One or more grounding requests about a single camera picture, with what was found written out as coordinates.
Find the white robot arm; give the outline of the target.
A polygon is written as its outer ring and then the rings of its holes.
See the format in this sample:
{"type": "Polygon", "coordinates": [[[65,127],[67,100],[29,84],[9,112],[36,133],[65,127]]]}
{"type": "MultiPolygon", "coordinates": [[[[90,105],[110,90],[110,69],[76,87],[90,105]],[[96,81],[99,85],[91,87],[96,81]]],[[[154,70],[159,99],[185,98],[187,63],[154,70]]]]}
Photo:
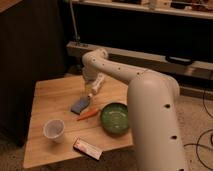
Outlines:
{"type": "Polygon", "coordinates": [[[175,101],[177,81],[165,74],[108,59],[99,48],[82,57],[84,78],[107,74],[128,85],[127,107],[138,171],[189,171],[175,101]]]}

